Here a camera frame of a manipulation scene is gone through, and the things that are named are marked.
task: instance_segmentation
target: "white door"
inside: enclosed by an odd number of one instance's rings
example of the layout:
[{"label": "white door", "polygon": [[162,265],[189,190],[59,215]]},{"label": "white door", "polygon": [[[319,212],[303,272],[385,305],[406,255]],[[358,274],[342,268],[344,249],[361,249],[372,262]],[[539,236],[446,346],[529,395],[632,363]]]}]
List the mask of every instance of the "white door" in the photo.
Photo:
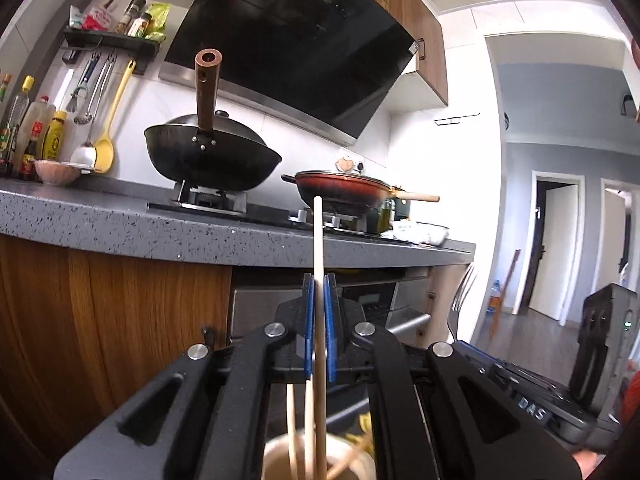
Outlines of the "white door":
[{"label": "white door", "polygon": [[553,319],[560,319],[569,287],[578,231],[578,186],[546,192],[545,247],[529,307]]},{"label": "white door", "polygon": [[620,260],[625,249],[625,199],[613,192],[604,192],[603,226],[600,234],[600,266],[596,270],[595,290],[620,280]]}]

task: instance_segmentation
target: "gray wall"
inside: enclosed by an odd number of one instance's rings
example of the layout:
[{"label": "gray wall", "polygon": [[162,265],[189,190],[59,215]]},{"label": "gray wall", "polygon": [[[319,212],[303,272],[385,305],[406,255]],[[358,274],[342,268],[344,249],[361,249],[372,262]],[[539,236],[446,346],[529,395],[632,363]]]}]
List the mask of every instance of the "gray wall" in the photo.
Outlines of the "gray wall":
[{"label": "gray wall", "polygon": [[[640,125],[620,114],[620,70],[569,64],[498,66],[507,142],[565,144],[640,155]],[[633,103],[627,105],[629,114]]]},{"label": "gray wall", "polygon": [[[584,175],[586,183],[584,243],[574,301],[568,319],[579,320],[582,302],[591,293],[600,236],[600,179],[640,184],[640,156],[624,153],[553,146],[549,144],[508,143],[507,196],[502,240],[495,277],[501,282],[509,269],[513,251],[525,251],[531,202],[532,171]],[[513,281],[504,304],[513,306],[518,281],[523,271],[522,257],[516,265]]]}]

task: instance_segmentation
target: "door frame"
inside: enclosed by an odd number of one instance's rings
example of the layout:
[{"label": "door frame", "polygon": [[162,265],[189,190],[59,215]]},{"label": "door frame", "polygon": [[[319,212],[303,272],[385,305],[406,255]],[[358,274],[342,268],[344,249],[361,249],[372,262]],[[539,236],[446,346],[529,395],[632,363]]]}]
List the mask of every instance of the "door frame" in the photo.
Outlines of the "door frame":
[{"label": "door frame", "polygon": [[549,180],[551,182],[562,182],[564,184],[575,184],[578,186],[578,226],[575,237],[574,257],[571,263],[571,271],[569,274],[569,285],[566,296],[562,302],[562,309],[558,323],[561,326],[566,324],[566,317],[574,300],[575,284],[578,280],[578,270],[580,269],[580,258],[582,257],[582,245],[584,241],[584,203],[585,203],[585,179],[584,175],[574,175],[568,173],[549,173],[548,171],[531,171],[531,202],[529,207],[529,226],[527,229],[527,240],[525,241],[524,257],[522,259],[522,269],[520,271],[520,279],[518,280],[518,290],[516,291],[516,300],[513,304],[512,314],[517,314],[520,310],[522,295],[524,293],[524,285],[527,281],[527,270],[531,261],[531,253],[533,249],[533,233],[536,225],[536,199],[537,199],[537,183],[539,180]]},{"label": "door frame", "polygon": [[600,179],[600,233],[598,235],[598,256],[596,266],[593,269],[593,279],[591,280],[591,293],[596,292],[598,286],[598,268],[602,259],[602,242],[604,238],[604,194],[605,188],[612,187],[620,191],[631,193],[631,241],[629,243],[629,288],[638,293],[640,280],[640,186],[621,180],[611,180],[610,178]]}]

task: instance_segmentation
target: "utensil rack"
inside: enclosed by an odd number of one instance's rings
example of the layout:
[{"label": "utensil rack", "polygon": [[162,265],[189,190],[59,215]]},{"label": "utensil rack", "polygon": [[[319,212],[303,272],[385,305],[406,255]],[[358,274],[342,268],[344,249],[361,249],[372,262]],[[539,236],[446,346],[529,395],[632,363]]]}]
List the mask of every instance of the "utensil rack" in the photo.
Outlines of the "utensil rack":
[{"label": "utensil rack", "polygon": [[103,46],[124,50],[136,60],[136,69],[133,71],[135,75],[144,75],[149,63],[156,58],[160,50],[160,44],[157,41],[124,36],[115,32],[77,28],[65,29],[62,43],[63,50],[93,51]]}]

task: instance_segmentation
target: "speckled countertop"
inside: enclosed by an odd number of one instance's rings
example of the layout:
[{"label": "speckled countertop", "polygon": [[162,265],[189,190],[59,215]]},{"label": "speckled countertop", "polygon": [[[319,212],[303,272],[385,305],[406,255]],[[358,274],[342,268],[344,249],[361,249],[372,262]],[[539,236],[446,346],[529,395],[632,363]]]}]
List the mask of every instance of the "speckled countertop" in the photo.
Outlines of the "speckled countertop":
[{"label": "speckled countertop", "polygon": [[[139,258],[261,267],[311,267],[311,232],[181,212],[147,211],[139,198],[0,180],[0,233]],[[474,244],[422,248],[328,234],[327,267],[469,263]]]}]

